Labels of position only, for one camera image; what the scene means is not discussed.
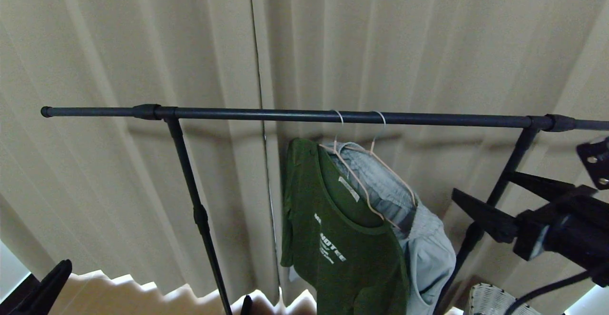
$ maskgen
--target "curtain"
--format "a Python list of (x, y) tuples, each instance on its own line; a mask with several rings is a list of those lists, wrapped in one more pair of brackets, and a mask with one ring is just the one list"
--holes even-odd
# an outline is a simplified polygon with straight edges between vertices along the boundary
[[(165, 124), (42, 118), (39, 108), (339, 109), (607, 119), (608, 0), (0, 0), (2, 241), (36, 276), (131, 274), (167, 293), (214, 290)], [(281, 160), (293, 137), (337, 124), (182, 120), (232, 301), (260, 289), (288, 304), (281, 256)], [(379, 125), (346, 124), (367, 146)], [(516, 129), (388, 126), (376, 151), (439, 215), (455, 250), (471, 220), (453, 187), (485, 199)], [(574, 148), (598, 133), (542, 133), (520, 171), (587, 183)], [(515, 215), (544, 202), (509, 187)], [(525, 262), (487, 237), (444, 305), (472, 283), (519, 296), (580, 269)], [(540, 297), (560, 313), (585, 282)]]

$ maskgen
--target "clothing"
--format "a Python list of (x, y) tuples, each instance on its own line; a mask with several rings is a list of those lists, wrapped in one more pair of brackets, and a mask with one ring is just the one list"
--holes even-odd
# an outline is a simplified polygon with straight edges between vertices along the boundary
[(281, 265), (315, 287), (318, 313), (404, 315), (409, 282), (390, 225), (356, 200), (315, 142), (292, 140), (285, 167)]
[[(444, 233), (442, 221), (375, 157), (345, 146), (363, 148), (354, 142), (337, 143), (337, 152), (363, 183), (372, 207), (399, 227), (392, 226), (392, 229), (404, 251), (409, 270), (410, 293), (406, 314), (431, 315), (456, 261), (454, 248)], [(328, 153), (357, 193), (365, 195), (363, 187), (340, 159), (333, 152)]]

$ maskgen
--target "green shirt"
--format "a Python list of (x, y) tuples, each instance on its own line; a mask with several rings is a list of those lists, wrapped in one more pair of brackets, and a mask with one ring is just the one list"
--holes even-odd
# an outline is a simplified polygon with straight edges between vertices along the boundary
[(285, 171), (281, 265), (315, 287), (318, 313), (404, 315), (409, 283), (390, 225), (315, 142), (292, 140)]

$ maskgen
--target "black metal clothes rack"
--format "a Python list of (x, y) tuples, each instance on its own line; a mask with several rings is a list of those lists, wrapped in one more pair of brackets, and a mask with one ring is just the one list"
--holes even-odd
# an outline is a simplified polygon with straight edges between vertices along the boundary
[[(186, 179), (188, 191), (194, 208), (194, 220), (203, 238), (207, 258), (216, 279), (222, 305), (226, 315), (232, 315), (230, 303), (226, 296), (226, 288), (222, 280), (222, 273), (218, 265), (216, 251), (209, 232), (207, 211), (200, 202), (192, 174), (187, 148), (184, 143), (180, 126), (180, 118), (206, 118), (222, 120), (269, 120), (269, 121), (295, 121), (295, 122), (350, 122), (360, 124), (382, 124), (383, 118), (375, 112), (341, 111), (341, 116), (335, 111), (311, 110), (279, 110), (279, 109), (234, 109), (234, 108), (182, 108), (164, 107), (156, 104), (144, 104), (125, 108), (53, 108), (42, 107), (40, 113), (46, 117), (54, 116), (115, 116), (133, 117), (144, 120), (164, 120), (169, 127), (169, 133), (176, 145), (180, 165)], [(503, 116), (503, 115), (457, 115), (457, 114), (426, 114), (426, 113), (383, 113), (387, 124), (427, 125), (427, 126), (469, 126), (469, 127), (502, 127), (522, 128), (522, 132), (514, 150), (511, 153), (500, 178), (496, 182), (487, 204), (495, 207), (504, 193), (511, 172), (515, 172), (530, 148), (539, 131), (569, 131), (569, 130), (609, 130), (609, 121), (581, 120), (562, 115), (545, 116)], [(463, 262), (482, 239), (484, 231), (475, 222), (467, 232), (461, 249), (457, 254), (455, 270), (444, 285), (438, 304), (442, 301), (452, 281), (463, 266)]]

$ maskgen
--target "white hanger hook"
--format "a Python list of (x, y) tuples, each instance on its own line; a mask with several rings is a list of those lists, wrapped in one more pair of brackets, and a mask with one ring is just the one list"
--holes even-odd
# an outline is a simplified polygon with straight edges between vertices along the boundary
[(387, 119), (385, 118), (385, 115), (383, 115), (380, 111), (374, 110), (373, 112), (380, 115), (381, 118), (383, 119), (383, 128), (381, 129), (381, 131), (376, 133), (376, 135), (374, 136), (374, 139), (372, 139), (372, 145), (370, 145), (370, 152), (374, 151), (374, 143), (376, 142), (376, 138), (378, 138), (379, 135), (381, 135), (381, 133), (383, 133), (383, 131), (385, 131), (385, 127), (387, 127)]
[(340, 111), (337, 111), (335, 109), (332, 109), (332, 111), (335, 111), (341, 118), (341, 128), (339, 129), (339, 131), (337, 131), (336, 135), (334, 136), (334, 152), (336, 152), (336, 142), (338, 140), (339, 133), (342, 131), (342, 128), (344, 127), (344, 118), (342, 118), (342, 114)]

